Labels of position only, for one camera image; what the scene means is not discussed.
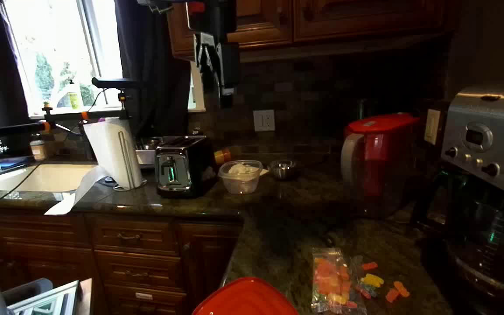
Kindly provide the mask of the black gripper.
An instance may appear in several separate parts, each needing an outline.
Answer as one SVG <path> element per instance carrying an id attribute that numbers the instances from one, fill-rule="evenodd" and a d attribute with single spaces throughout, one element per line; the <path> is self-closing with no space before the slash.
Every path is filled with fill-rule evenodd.
<path id="1" fill-rule="evenodd" d="M 228 38 L 236 31 L 236 0 L 187 0 L 186 13 L 203 90 L 229 108 L 240 82 L 240 43 Z"/>

